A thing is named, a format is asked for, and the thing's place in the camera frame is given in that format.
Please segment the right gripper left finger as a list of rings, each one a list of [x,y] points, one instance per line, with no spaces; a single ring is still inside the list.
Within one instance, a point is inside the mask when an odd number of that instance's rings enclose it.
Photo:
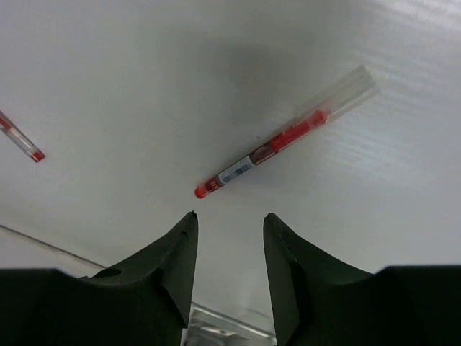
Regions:
[[[198,217],[92,277],[1,271],[3,345],[179,345],[192,302]]]

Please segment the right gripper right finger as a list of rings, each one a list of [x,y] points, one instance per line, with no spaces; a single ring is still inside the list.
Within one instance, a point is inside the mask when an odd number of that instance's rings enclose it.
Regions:
[[[460,267],[365,272],[264,219],[264,253],[278,345],[458,345]]]

